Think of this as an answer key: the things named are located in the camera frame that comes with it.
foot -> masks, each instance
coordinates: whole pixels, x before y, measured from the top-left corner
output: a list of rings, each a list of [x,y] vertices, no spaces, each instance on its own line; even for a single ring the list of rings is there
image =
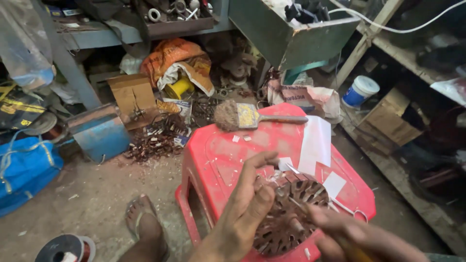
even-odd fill
[[[157,220],[157,214],[155,210],[151,207],[151,200],[145,194],[142,194],[139,197],[139,200],[136,200],[131,205],[127,215],[126,215],[126,225],[128,228],[134,232],[138,233],[139,240],[157,240],[162,241],[161,245],[165,247],[166,243],[163,238],[163,230],[160,222]],[[137,217],[140,213],[143,213],[141,219],[139,220],[139,225],[136,228]]]

flip-flop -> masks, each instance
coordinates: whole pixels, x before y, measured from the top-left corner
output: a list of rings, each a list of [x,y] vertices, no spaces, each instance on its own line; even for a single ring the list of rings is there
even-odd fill
[[[125,216],[125,219],[126,217],[128,216],[128,212],[130,211],[130,208],[133,206],[133,204],[136,202],[136,201],[139,201],[139,195],[134,197],[133,199],[131,199],[130,202],[128,202],[128,204],[126,205],[126,211],[124,213],[124,216]],[[135,242],[137,242],[139,240],[139,222],[141,221],[141,218],[144,214],[150,214],[152,216],[155,217],[155,219],[157,219],[157,221],[160,223],[160,221],[158,220],[158,217],[157,217],[157,212],[155,211],[155,207],[154,207],[154,204],[152,203],[152,201],[150,201],[151,203],[151,206],[150,206],[150,210],[147,210],[147,207],[144,207],[141,212],[137,215],[137,218],[136,218],[136,226],[134,227],[134,231],[129,227],[129,225],[127,225],[128,227],[128,230],[130,231],[131,235],[133,236],[133,239]],[[168,247],[168,244],[167,244],[167,241],[165,241],[165,254],[162,256],[162,259],[160,262],[166,262],[168,260],[168,258],[170,257],[170,249]]]

white cable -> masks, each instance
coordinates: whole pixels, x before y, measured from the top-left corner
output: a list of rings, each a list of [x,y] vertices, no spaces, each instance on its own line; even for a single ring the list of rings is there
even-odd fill
[[[416,28],[413,28],[413,29],[409,29],[409,30],[396,30],[396,29],[393,29],[393,28],[388,28],[388,27],[385,27],[385,26],[382,26],[382,25],[379,25],[379,24],[376,24],[374,22],[372,22],[371,20],[369,20],[369,18],[365,17],[364,15],[362,15],[361,13],[357,12],[357,11],[354,11],[353,9],[349,9],[349,8],[338,8],[338,9],[334,9],[334,10],[331,10],[329,11],[329,14],[331,13],[334,13],[334,12],[339,12],[339,11],[346,11],[346,12],[350,12],[350,13],[353,13],[359,17],[361,17],[362,19],[366,20],[367,22],[373,24],[374,26],[378,27],[378,28],[382,28],[382,29],[385,29],[387,31],[390,31],[390,32],[394,32],[394,33],[398,33],[398,34],[407,34],[407,33],[411,33],[411,32],[414,32],[416,30],[419,30],[421,28],[424,28],[426,27],[427,25],[429,25],[430,23],[434,22],[435,20],[437,20],[440,16],[442,16],[443,14],[445,14],[446,12],[452,10],[453,8],[459,6],[459,5],[462,5],[466,3],[466,0],[463,0],[459,3],[456,3],[454,5],[452,5],[451,7],[447,8],[445,11],[441,12],[439,15],[437,15],[436,17],[434,17],[432,20],[430,20],[429,22],[425,23],[424,25],[422,26],[418,26]]]

bucket lid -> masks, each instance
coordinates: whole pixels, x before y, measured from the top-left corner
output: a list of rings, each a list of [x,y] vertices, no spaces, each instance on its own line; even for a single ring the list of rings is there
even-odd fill
[[[375,94],[380,91],[380,86],[367,76],[357,76],[354,80],[357,88],[359,88],[362,92],[368,94]]]

brush bristles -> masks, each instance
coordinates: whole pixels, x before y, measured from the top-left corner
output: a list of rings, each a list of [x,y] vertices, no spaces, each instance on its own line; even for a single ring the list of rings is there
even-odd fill
[[[213,120],[218,128],[227,132],[238,130],[238,108],[236,102],[227,100],[219,104],[213,113]]]

